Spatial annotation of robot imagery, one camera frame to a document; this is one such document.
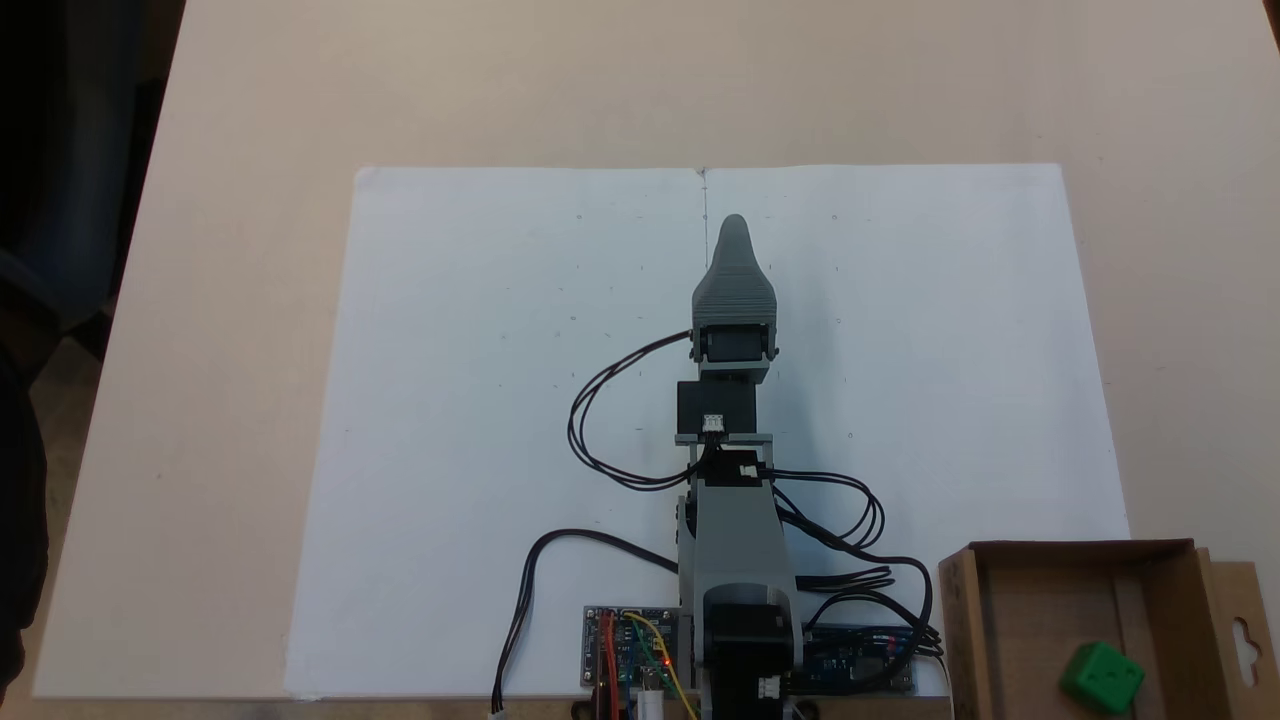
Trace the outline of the wide ribbed grey gripper finger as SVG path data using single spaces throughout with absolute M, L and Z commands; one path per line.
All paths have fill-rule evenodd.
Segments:
M 692 327 L 774 328 L 777 311 L 776 291 L 756 260 L 746 219 L 727 215 L 710 265 L 692 292 Z

